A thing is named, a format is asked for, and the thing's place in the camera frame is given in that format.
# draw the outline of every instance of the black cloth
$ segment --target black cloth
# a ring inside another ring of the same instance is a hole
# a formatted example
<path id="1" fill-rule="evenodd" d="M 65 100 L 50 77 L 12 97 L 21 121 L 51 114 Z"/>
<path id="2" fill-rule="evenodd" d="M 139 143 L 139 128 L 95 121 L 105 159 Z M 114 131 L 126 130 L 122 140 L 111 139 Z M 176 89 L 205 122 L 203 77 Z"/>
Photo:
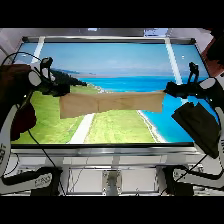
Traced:
<path id="1" fill-rule="evenodd" d="M 219 125 L 215 118 L 200 104 L 185 103 L 172 118 L 193 138 L 195 143 L 212 158 L 217 158 Z"/>

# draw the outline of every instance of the blue sky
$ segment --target blue sky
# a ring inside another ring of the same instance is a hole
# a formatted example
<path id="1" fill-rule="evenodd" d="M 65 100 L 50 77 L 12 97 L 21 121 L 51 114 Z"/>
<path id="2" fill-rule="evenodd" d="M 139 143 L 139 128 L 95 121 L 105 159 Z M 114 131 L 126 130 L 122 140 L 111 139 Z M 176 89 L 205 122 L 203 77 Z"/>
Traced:
<path id="1" fill-rule="evenodd" d="M 21 50 L 34 53 L 36 43 Z M 187 74 L 189 62 L 206 70 L 193 45 L 172 45 L 180 72 Z M 172 74 L 165 44 L 138 43 L 45 43 L 40 58 L 52 57 L 54 68 L 96 74 Z M 29 57 L 20 60 L 31 61 Z"/>

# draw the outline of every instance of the display screen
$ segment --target display screen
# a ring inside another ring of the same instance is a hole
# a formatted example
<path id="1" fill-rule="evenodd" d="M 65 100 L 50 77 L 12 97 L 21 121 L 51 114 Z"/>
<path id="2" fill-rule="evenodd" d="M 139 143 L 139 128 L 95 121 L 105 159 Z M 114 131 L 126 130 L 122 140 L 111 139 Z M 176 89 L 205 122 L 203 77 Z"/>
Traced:
<path id="1" fill-rule="evenodd" d="M 24 43 L 20 51 L 33 54 L 37 43 Z M 208 78 L 194 45 L 172 44 L 182 82 L 190 74 L 189 63 L 199 65 L 199 81 Z M 52 68 L 77 78 L 87 86 L 71 86 L 71 92 L 152 92 L 164 90 L 167 82 L 176 82 L 166 44 L 142 43 L 45 43 L 39 58 L 52 57 Z M 32 57 L 18 55 L 16 60 L 31 63 Z M 214 112 L 203 100 L 211 114 Z M 35 92 L 31 103 L 37 124 L 31 129 L 42 144 L 77 143 L 77 132 L 83 130 L 84 116 L 60 119 L 59 98 Z M 136 110 L 111 110 L 93 115 L 88 123 L 83 144 L 193 142 L 192 138 L 171 117 L 182 105 L 180 98 L 166 95 L 162 113 Z M 21 134 L 14 144 L 35 144 L 28 133 Z"/>

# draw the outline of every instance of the sea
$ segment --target sea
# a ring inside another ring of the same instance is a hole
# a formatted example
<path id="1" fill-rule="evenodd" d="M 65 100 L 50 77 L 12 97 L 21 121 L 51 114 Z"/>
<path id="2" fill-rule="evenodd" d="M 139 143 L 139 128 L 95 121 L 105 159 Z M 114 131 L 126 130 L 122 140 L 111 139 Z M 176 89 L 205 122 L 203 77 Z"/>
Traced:
<path id="1" fill-rule="evenodd" d="M 113 92 L 153 92 L 164 90 L 169 81 L 175 81 L 174 76 L 126 76 L 113 78 L 79 78 L 80 80 Z M 183 83 L 187 83 L 188 77 L 182 77 Z M 209 104 L 204 100 L 198 100 L 191 96 L 189 102 L 195 105 L 200 102 L 214 117 L 216 117 Z M 157 132 L 167 142 L 193 142 L 188 133 L 171 117 L 174 111 L 182 105 L 180 98 L 174 98 L 166 94 L 163 101 L 162 113 L 142 110 L 144 115 L 156 127 Z"/>

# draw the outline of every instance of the grass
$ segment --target grass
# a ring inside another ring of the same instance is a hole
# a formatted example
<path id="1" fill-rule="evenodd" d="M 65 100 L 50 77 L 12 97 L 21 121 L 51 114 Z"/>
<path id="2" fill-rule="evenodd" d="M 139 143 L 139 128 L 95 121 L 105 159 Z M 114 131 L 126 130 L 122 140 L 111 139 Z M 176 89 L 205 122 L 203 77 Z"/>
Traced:
<path id="1" fill-rule="evenodd" d="M 71 92 L 97 93 L 93 86 L 71 87 Z M 44 96 L 34 92 L 31 103 L 34 106 L 37 124 L 31 133 L 41 144 L 57 144 L 70 141 L 81 123 L 83 116 L 77 118 L 60 119 L 59 97 Z M 28 132 L 20 134 L 20 139 L 12 144 L 35 144 Z"/>
<path id="2" fill-rule="evenodd" d="M 95 114 L 85 143 L 155 142 L 135 110 L 112 110 Z"/>

